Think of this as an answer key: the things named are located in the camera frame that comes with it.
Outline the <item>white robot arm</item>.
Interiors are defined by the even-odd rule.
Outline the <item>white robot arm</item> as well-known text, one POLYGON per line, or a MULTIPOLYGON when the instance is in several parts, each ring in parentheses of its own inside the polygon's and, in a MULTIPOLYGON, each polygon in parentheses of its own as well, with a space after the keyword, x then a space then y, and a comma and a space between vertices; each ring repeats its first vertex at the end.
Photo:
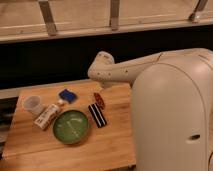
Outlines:
POLYGON ((116 63, 99 52, 88 77, 131 85, 137 171, 209 171, 213 51, 165 51, 116 63))

